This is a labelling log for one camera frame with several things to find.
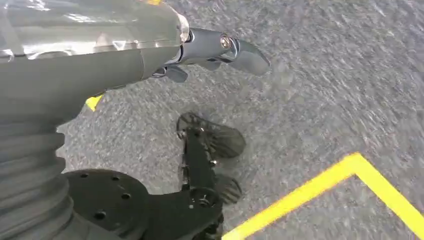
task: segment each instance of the yellow tape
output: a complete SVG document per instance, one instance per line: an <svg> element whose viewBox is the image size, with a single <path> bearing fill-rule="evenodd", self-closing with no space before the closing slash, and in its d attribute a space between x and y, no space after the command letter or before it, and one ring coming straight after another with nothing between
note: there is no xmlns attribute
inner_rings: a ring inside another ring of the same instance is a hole
<svg viewBox="0 0 424 240"><path fill-rule="evenodd" d="M357 174L419 238L424 240L424 216L359 153L345 157L339 163L228 232L222 239L245 239L354 174Z"/></svg>
<svg viewBox="0 0 424 240"><path fill-rule="evenodd" d="M390 208L408 228L424 240L424 216L362 156L356 175Z"/></svg>
<svg viewBox="0 0 424 240"><path fill-rule="evenodd" d="M102 99L103 95L90 97L85 101L85 104L94 112L96 110L96 106L99 103L100 99Z"/></svg>
<svg viewBox="0 0 424 240"><path fill-rule="evenodd" d="M159 5L162 0L148 0L147 3L151 5Z"/></svg>

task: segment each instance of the gray carpet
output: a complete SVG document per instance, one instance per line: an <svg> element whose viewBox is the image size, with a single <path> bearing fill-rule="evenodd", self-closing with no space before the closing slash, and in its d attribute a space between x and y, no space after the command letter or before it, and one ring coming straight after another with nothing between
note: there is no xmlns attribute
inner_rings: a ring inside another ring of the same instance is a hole
<svg viewBox="0 0 424 240"><path fill-rule="evenodd" d="M424 3L419 0L173 0L194 27L260 47L272 71L190 66L186 83L149 79L109 92L60 130L67 169L108 168L150 193L176 191L194 111L237 127L247 149L220 170L245 195L225 209L232 229L344 155L360 151L424 213ZM407 240L413 234L351 178L249 239Z"/></svg>

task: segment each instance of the caster wheel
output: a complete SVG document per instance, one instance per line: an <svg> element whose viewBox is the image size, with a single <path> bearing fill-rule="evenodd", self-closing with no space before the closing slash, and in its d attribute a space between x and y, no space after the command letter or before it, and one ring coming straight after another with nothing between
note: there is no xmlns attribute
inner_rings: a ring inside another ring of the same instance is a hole
<svg viewBox="0 0 424 240"><path fill-rule="evenodd" d="M176 124L176 132L180 139L185 138L186 129L198 130L210 156L215 158L232 159L242 154L246 141L235 128L215 124L187 112L182 114Z"/></svg>
<svg viewBox="0 0 424 240"><path fill-rule="evenodd" d="M242 189L234 178L217 173L215 180L215 191L222 203L235 204L242 198Z"/></svg>
<svg viewBox="0 0 424 240"><path fill-rule="evenodd" d="M221 240L224 235L224 216L221 215L218 220L199 233L193 240Z"/></svg>

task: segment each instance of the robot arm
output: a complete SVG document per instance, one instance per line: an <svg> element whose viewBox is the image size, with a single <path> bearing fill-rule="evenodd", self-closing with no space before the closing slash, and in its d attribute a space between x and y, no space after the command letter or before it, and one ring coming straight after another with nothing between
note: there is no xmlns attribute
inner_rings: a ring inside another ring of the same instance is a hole
<svg viewBox="0 0 424 240"><path fill-rule="evenodd" d="M56 128L85 100L178 65L269 68L249 43L190 29L165 4L140 0L0 0L0 240L115 240L73 213Z"/></svg>

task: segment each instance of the bolt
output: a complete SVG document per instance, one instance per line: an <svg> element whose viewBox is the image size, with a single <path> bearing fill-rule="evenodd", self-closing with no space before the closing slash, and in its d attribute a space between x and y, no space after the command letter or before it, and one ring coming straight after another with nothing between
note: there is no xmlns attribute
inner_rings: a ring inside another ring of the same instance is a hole
<svg viewBox="0 0 424 240"><path fill-rule="evenodd" d="M209 166L211 168L214 168L217 164L218 164L218 162L216 160L209 161Z"/></svg>
<svg viewBox="0 0 424 240"><path fill-rule="evenodd" d="M231 47L231 40L227 35L222 35L221 36L221 46L224 49L229 49Z"/></svg>
<svg viewBox="0 0 424 240"><path fill-rule="evenodd" d="M177 132L177 135L180 139L183 139L187 136L187 133L186 133L186 131L181 130L181 131Z"/></svg>

